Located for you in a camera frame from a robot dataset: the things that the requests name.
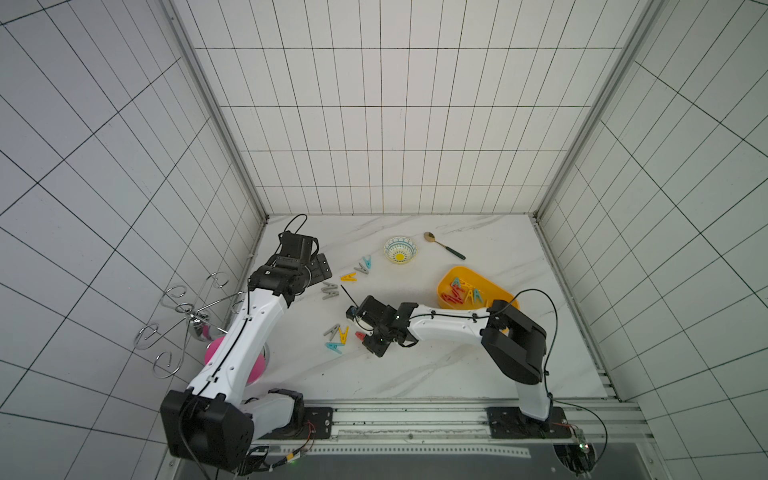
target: patterned bowl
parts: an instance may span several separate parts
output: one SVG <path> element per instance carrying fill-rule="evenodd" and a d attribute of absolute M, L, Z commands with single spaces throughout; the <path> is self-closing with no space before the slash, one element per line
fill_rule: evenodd
<path fill-rule="evenodd" d="M 392 237 L 384 243 L 384 255 L 389 261 L 403 265 L 416 256 L 416 244 L 408 237 Z"/>

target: white tile wall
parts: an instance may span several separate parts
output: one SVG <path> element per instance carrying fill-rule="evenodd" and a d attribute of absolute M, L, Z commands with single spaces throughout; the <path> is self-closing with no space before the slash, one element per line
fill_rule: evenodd
<path fill-rule="evenodd" d="M 670 1 L 541 215 L 675 478 L 768 475 L 766 11 Z"/>
<path fill-rule="evenodd" d="M 157 0 L 11 0 L 0 23 L 3 476 L 154 479 L 161 400 L 204 345 L 157 380 L 134 337 L 169 285 L 237 282 L 257 206 Z"/>
<path fill-rule="evenodd" d="M 174 3 L 270 213 L 466 214 L 538 209 L 645 0 Z"/>

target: green spoon handle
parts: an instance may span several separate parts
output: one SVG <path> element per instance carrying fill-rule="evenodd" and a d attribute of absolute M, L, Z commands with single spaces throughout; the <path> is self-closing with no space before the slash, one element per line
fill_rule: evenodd
<path fill-rule="evenodd" d="M 457 252 L 456 250 L 453 250 L 451 247 L 445 247 L 445 249 L 447 251 L 453 253 L 454 255 L 456 255 L 458 258 L 460 258 L 462 260 L 467 260 L 467 257 L 461 255 L 459 252 Z"/>

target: pink ball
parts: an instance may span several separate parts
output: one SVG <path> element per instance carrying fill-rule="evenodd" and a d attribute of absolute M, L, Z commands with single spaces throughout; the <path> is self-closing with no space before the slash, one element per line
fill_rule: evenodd
<path fill-rule="evenodd" d="M 210 345 L 205 350 L 205 357 L 204 357 L 204 363 L 208 363 L 210 359 L 214 357 L 214 353 L 216 353 L 216 350 L 219 348 L 219 345 L 224 341 L 224 337 L 220 336 L 219 338 L 215 339 L 213 342 L 210 343 Z M 259 358 L 256 359 L 256 363 L 253 364 L 253 368 L 250 370 L 250 375 L 248 375 L 248 382 L 247 384 L 250 385 L 253 382 L 256 382 L 256 380 L 261 376 L 262 373 L 264 373 L 264 370 L 266 369 L 266 359 L 264 358 L 264 354 L 259 355 Z"/>

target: teal clothespin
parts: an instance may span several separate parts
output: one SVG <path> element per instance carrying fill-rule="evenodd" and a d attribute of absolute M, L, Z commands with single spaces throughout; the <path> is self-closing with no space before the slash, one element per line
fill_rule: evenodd
<path fill-rule="evenodd" d="M 341 350 L 339 350 L 339 347 L 341 345 L 342 345 L 342 343 L 331 343 L 331 342 L 326 343 L 326 346 L 329 349 L 333 350 L 334 352 L 338 353 L 339 355 L 342 355 Z"/>

